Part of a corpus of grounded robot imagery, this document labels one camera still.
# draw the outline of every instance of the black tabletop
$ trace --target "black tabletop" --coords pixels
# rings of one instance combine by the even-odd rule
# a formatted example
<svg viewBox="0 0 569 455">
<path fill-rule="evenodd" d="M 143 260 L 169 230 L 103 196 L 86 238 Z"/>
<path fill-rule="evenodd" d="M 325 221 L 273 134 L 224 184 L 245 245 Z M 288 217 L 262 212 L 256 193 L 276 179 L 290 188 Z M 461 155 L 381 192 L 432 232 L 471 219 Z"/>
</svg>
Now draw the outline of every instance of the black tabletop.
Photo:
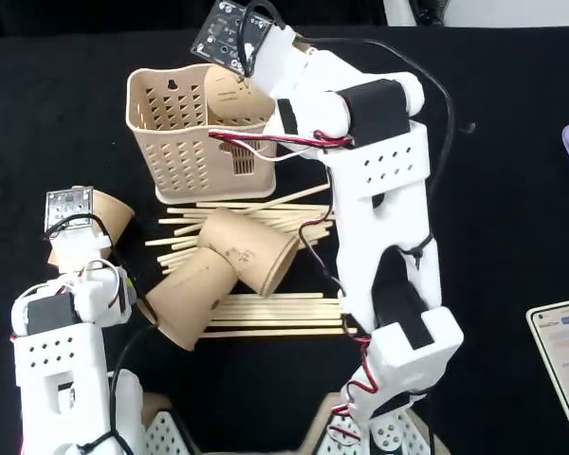
<svg viewBox="0 0 569 455">
<path fill-rule="evenodd" d="M 450 90 L 458 129 L 431 208 L 443 302 L 466 339 L 433 397 L 439 435 L 454 453 L 569 454 L 569 427 L 524 321 L 527 309 L 569 299 L 569 29 L 309 28 L 309 36 L 387 40 Z M 53 277 L 41 239 L 48 190 L 93 185 L 137 216 L 119 248 L 141 285 L 160 280 L 158 250 L 143 241 L 169 230 L 133 135 L 124 124 L 125 83 L 140 67 L 197 63 L 194 31 L 0 40 L 0 453 L 20 438 L 9 314 L 13 300 Z M 334 47 L 366 72 L 406 70 L 362 46 Z M 424 81 L 432 162 L 443 100 Z M 316 185 L 317 163 L 278 166 L 275 195 Z M 327 194 L 310 198 L 326 203 Z M 333 267 L 335 236 L 319 246 Z M 300 254 L 285 292 L 335 290 Z M 145 321 L 106 331 L 108 361 Z M 144 388 L 168 394 L 203 450 L 297 447 L 316 410 L 358 366 L 344 337 L 202 340 L 185 353 L 161 334 L 127 366 Z M 424 412 L 422 403 L 418 412 Z"/>
</svg>

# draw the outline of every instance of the black circuit board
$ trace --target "black circuit board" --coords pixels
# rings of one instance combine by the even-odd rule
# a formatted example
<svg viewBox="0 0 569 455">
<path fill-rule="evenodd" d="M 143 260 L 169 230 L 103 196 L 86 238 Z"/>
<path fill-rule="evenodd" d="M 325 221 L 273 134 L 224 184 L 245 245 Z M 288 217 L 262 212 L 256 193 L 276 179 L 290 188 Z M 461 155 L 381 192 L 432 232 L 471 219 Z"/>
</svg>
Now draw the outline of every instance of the black circuit board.
<svg viewBox="0 0 569 455">
<path fill-rule="evenodd" d="M 192 54 L 244 75 L 236 49 L 238 27 L 244 13 L 245 9 L 240 5 L 218 0 L 193 43 Z M 261 14 L 251 14 L 245 27 L 245 45 L 252 46 L 250 60 L 264 42 L 271 25 L 270 20 Z"/>
</svg>

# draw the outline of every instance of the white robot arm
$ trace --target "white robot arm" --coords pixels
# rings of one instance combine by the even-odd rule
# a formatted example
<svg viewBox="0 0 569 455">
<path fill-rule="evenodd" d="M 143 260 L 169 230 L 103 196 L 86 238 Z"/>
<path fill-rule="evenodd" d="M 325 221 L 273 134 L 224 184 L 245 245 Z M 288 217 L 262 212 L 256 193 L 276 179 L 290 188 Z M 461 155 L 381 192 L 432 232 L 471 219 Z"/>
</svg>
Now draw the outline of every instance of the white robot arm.
<svg viewBox="0 0 569 455">
<path fill-rule="evenodd" d="M 253 12 L 258 5 L 267 7 L 275 25 Z M 246 9 L 218 2 L 193 53 L 250 77 L 277 101 L 265 134 L 354 140 L 350 148 L 328 151 L 286 147 L 318 159 L 333 177 L 340 300 L 370 334 L 364 366 L 341 389 L 346 403 L 337 411 L 349 412 L 368 432 L 372 419 L 425 394 L 463 341 L 453 315 L 441 305 L 426 197 L 427 130 L 410 119 L 424 103 L 421 83 L 411 73 L 365 74 L 332 52 L 304 44 L 261 1 Z M 376 197 L 383 201 L 374 207 Z M 402 296 L 377 292 L 377 271 L 389 248 L 406 265 Z"/>
<path fill-rule="evenodd" d="M 46 228 L 81 215 L 51 238 L 60 269 L 69 272 L 32 286 L 11 310 L 26 455 L 80 454 L 111 429 L 101 328 L 128 321 L 137 294 L 126 271 L 101 258 L 110 241 L 94 231 L 86 213 L 92 213 L 91 188 L 47 195 Z M 134 374 L 120 371 L 115 398 L 119 437 L 135 454 L 143 453 L 142 390 Z M 121 453 L 111 437 L 93 450 Z"/>
</svg>

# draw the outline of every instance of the smartphone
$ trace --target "smartphone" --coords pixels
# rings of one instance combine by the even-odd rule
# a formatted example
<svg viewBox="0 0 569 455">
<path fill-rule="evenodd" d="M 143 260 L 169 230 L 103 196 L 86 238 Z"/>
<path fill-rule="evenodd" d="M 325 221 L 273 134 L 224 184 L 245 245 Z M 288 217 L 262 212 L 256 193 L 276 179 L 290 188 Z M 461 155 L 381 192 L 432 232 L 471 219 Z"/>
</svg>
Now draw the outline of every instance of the smartphone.
<svg viewBox="0 0 569 455">
<path fill-rule="evenodd" d="M 569 420 L 569 301 L 534 308 L 526 318 Z"/>
</svg>

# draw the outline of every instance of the plastic basket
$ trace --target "plastic basket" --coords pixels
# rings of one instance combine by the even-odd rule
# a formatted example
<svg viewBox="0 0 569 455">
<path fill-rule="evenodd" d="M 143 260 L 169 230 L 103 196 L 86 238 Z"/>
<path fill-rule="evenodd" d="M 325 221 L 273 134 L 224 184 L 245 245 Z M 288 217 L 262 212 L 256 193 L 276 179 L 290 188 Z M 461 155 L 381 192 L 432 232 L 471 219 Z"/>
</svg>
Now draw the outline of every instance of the plastic basket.
<svg viewBox="0 0 569 455">
<path fill-rule="evenodd" d="M 269 196 L 273 163 L 209 137 L 210 128 L 261 133 L 272 112 L 257 118 L 218 118 L 208 107 L 204 79 L 210 64 L 179 69 L 142 68 L 127 83 L 126 124 L 164 204 Z M 250 141 L 262 155 L 276 146 Z"/>
</svg>

